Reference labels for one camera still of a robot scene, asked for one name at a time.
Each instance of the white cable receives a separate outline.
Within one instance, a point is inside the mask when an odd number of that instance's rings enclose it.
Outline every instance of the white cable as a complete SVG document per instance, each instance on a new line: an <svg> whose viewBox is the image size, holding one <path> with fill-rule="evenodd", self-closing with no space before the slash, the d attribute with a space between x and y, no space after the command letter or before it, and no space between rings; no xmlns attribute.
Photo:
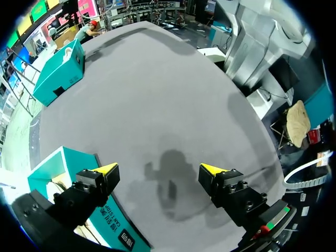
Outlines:
<svg viewBox="0 0 336 252"><path fill-rule="evenodd" d="M112 3L111 7L110 7L107 11L105 11L103 14L98 15L98 16L94 16L94 17L87 17L87 16L84 16L84 15L80 12L79 7L78 7L78 13L79 13L79 15L80 15L82 18L86 18L86 19L93 19L93 18L102 17L103 15L105 15L107 12L109 12L109 11L116 5L115 3L116 3L116 0Z"/></svg>
<svg viewBox="0 0 336 252"><path fill-rule="evenodd" d="M311 165L313 164L316 164L322 160L325 160L325 159L328 159L330 158L331 156L333 155L333 152L330 152L328 153L326 156L323 156L323 157L320 157L318 159L315 159L307 164L304 164L296 169L294 169L293 171L291 171L286 177L285 179L283 180L283 184L286 188L290 188L290 189L294 189L294 188L305 188L305 187L312 187L312 186L315 186L315 185L320 185L320 184L323 184L326 179L327 179L327 176L322 176L322 177L319 177L319 178L316 178L314 180L309 180L309 181L304 181L304 182L300 182L300 183L287 183L287 181L289 180L290 177L292 177L295 173L298 173L299 171L307 168L307 167L310 167Z"/></svg>

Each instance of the red object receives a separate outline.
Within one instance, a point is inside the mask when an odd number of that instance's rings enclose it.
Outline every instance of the red object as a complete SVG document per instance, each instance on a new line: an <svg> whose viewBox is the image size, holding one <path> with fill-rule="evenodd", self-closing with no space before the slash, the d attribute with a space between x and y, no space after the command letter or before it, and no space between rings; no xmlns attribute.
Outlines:
<svg viewBox="0 0 336 252"><path fill-rule="evenodd" d="M310 144L316 144L321 141L320 130L311 130L308 132Z"/></svg>
<svg viewBox="0 0 336 252"><path fill-rule="evenodd" d="M257 239L259 236L265 236L268 232L270 232L270 229L267 226L262 225L252 239Z"/></svg>
<svg viewBox="0 0 336 252"><path fill-rule="evenodd" d="M94 25L96 27L97 26L97 21L92 20L92 21L90 21L90 24L92 24L92 25Z"/></svg>

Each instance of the poster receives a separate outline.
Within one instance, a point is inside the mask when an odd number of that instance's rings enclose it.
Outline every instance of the poster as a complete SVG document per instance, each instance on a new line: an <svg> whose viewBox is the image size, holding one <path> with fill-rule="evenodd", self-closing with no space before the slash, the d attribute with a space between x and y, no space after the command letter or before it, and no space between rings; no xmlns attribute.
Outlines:
<svg viewBox="0 0 336 252"><path fill-rule="evenodd" d="M43 14L47 13L47 6L46 3L44 2L44 0L40 0L31 10L31 16L34 20L34 22L36 20L38 20L40 17L43 16Z"/></svg>

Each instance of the chair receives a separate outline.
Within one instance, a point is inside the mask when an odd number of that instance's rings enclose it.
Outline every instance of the chair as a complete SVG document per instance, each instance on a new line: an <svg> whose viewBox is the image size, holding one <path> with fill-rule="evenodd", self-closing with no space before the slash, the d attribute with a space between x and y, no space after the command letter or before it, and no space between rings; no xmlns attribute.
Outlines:
<svg viewBox="0 0 336 252"><path fill-rule="evenodd" d="M281 123L282 132L276 129L276 124L278 123ZM273 132L281 136L278 150L282 149L288 143L297 148L301 148L302 142L310 130L310 120L303 102L300 100L286 110L270 128ZM284 139L287 140L287 143L281 145Z"/></svg>

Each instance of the black label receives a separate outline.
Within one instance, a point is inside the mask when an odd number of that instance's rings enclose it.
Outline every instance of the black label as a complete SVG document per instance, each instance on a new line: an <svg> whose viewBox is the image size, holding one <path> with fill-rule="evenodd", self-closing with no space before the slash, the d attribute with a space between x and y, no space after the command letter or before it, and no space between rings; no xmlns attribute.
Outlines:
<svg viewBox="0 0 336 252"><path fill-rule="evenodd" d="M126 229L123 229L118 236L119 241L129 250L132 251L134 247L135 240L132 236L127 232Z"/></svg>

